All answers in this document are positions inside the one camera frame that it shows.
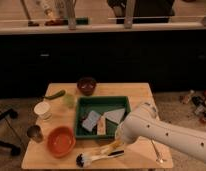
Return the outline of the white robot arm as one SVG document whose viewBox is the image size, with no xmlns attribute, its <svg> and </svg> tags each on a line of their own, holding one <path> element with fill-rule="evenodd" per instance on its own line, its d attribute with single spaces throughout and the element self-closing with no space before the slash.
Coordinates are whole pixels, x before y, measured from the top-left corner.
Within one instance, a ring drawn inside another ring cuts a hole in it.
<svg viewBox="0 0 206 171">
<path fill-rule="evenodd" d="M 157 114 L 153 104 L 139 103 L 117 126 L 115 139 L 133 144 L 140 136 L 146 137 L 206 163 L 206 132 L 163 122 Z"/>
</svg>

